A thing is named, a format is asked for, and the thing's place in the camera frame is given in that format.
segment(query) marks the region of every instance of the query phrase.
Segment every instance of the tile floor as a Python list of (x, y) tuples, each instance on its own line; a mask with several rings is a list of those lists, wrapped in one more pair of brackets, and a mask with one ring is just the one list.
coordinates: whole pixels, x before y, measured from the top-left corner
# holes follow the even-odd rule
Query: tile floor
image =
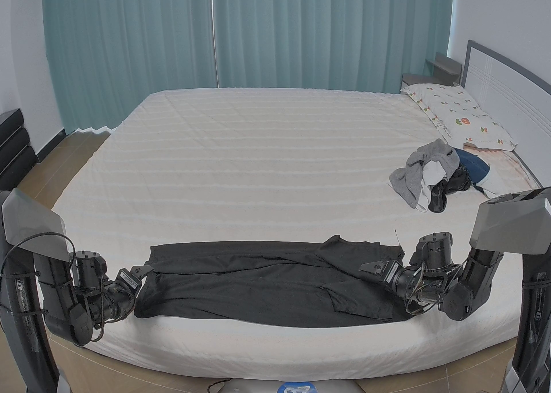
[[(108, 138), (109, 133), (74, 133), (68, 136), (23, 179), (19, 188), (48, 208), (57, 201), (73, 176)], [(217, 379), (176, 376), (135, 367), (51, 336), (50, 344), (58, 365), (64, 369), (73, 393), (206, 393)], [(497, 393), (515, 341), (510, 340), (430, 370), (362, 379), (367, 393)], [(23, 381), (0, 332), (0, 389), (23, 393)], [(216, 393), (220, 385), (212, 389)]]

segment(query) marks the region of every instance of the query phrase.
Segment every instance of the blue sticker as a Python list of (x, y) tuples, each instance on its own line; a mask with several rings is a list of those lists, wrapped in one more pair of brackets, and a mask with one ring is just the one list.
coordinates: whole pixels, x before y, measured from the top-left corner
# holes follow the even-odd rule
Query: blue sticker
[(317, 390), (311, 383), (285, 383), (277, 393), (317, 393)]

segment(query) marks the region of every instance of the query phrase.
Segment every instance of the gray clothing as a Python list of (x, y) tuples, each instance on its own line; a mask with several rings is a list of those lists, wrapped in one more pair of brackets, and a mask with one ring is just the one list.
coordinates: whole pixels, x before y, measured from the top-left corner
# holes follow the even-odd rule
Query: gray clothing
[(421, 180), (425, 163), (440, 162), (449, 179), (459, 167), (459, 156), (453, 148), (441, 139), (437, 139), (414, 151), (406, 162), (405, 168), (399, 168), (390, 175), (394, 190), (412, 208), (417, 206), (421, 194)]

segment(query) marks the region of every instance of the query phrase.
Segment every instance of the folded black garment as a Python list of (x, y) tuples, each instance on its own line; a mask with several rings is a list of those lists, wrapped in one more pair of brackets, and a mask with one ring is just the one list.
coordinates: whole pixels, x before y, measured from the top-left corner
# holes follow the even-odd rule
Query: folded black garment
[(469, 171), (462, 163), (455, 170), (450, 180), (441, 180), (430, 190), (429, 210), (432, 212), (442, 212), (446, 209), (448, 194), (458, 191), (467, 191), (472, 185)]
[(403, 321), (402, 299), (360, 278), (360, 265), (402, 261), (400, 246), (353, 243), (209, 242), (151, 247), (154, 271), (134, 315), (231, 318), (299, 328)]

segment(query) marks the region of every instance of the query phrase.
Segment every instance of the wall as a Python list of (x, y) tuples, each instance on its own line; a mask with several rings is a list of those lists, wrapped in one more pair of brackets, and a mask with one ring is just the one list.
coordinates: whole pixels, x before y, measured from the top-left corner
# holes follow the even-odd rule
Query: wall
[(35, 152), (63, 125), (46, 60), (42, 0), (0, 0), (0, 110), (21, 108)]
[(453, 0), (449, 57), (465, 61), (469, 39), (551, 82), (551, 0)]

